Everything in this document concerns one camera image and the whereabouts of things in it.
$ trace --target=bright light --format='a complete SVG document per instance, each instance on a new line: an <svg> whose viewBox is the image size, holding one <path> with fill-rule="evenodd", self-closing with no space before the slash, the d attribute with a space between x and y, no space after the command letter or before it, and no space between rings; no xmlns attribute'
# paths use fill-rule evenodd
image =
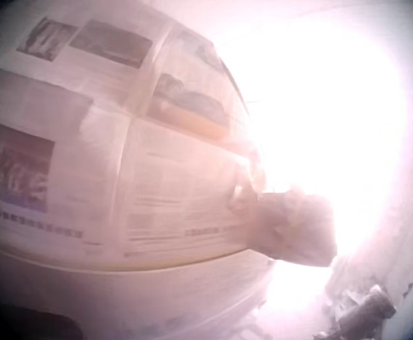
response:
<svg viewBox="0 0 413 340"><path fill-rule="evenodd" d="M278 25L246 44L253 55L242 42L224 59L233 74L234 61L261 60L236 79L248 92L258 85L249 110L270 184L326 195L339 253L353 251L376 226L397 166L406 104L396 67L365 36L323 21Z"/></svg>
<svg viewBox="0 0 413 340"><path fill-rule="evenodd" d="M266 294L265 308L289 311L307 308L322 292L330 274L330 268L277 261Z"/></svg>

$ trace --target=newspaper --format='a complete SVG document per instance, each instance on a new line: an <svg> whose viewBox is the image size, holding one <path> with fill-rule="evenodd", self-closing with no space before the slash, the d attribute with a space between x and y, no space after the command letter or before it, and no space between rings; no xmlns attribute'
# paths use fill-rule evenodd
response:
<svg viewBox="0 0 413 340"><path fill-rule="evenodd" d="M261 304L272 268L244 251L159 271L76 272L0 251L0 305L66 317L84 339L185 339L176 337L226 328Z"/></svg>
<svg viewBox="0 0 413 340"><path fill-rule="evenodd" d="M254 144L213 44L138 1L17 2L0 14L0 247L101 270L245 249L227 202Z"/></svg>

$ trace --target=photograph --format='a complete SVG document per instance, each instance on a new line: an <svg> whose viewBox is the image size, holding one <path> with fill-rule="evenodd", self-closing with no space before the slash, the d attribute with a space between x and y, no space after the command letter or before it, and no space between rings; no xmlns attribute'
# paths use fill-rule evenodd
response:
<svg viewBox="0 0 413 340"><path fill-rule="evenodd" d="M58 56L76 30L75 26L44 18L32 29L17 50L51 62Z"/></svg>
<svg viewBox="0 0 413 340"><path fill-rule="evenodd" d="M0 124L0 200L45 212L55 143Z"/></svg>
<svg viewBox="0 0 413 340"><path fill-rule="evenodd" d="M139 69L151 49L152 41L107 23L91 20L69 46Z"/></svg>
<svg viewBox="0 0 413 340"><path fill-rule="evenodd" d="M175 44L181 46L187 53L197 57L214 70L220 73L224 71L222 62L211 42L202 41L193 34L184 31L178 35Z"/></svg>
<svg viewBox="0 0 413 340"><path fill-rule="evenodd" d="M221 102L161 74L147 115L184 132L218 141L229 135L230 117Z"/></svg>

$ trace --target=cylindrical object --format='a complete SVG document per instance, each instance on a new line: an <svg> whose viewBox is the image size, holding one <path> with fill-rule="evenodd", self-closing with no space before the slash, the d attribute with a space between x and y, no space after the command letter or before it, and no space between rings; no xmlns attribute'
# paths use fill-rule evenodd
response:
<svg viewBox="0 0 413 340"><path fill-rule="evenodd" d="M396 309L389 296L375 285L362 303L347 312L339 321L340 334L346 339L361 339L366 333L380 326L384 319L391 318Z"/></svg>

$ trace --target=newspaper-covered object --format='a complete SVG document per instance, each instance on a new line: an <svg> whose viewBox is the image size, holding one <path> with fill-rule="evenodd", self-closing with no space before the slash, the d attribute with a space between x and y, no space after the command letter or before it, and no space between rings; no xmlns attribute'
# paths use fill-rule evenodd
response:
<svg viewBox="0 0 413 340"><path fill-rule="evenodd" d="M0 12L0 248L162 268L246 248L227 209L253 143L214 46L138 1Z"/></svg>
<svg viewBox="0 0 413 340"><path fill-rule="evenodd" d="M68 328L81 336L63 339L188 339L227 329L262 303L273 265L247 250L155 271L67 271L0 251L0 310L10 322L19 311L23 333L26 320L50 319L47 338Z"/></svg>

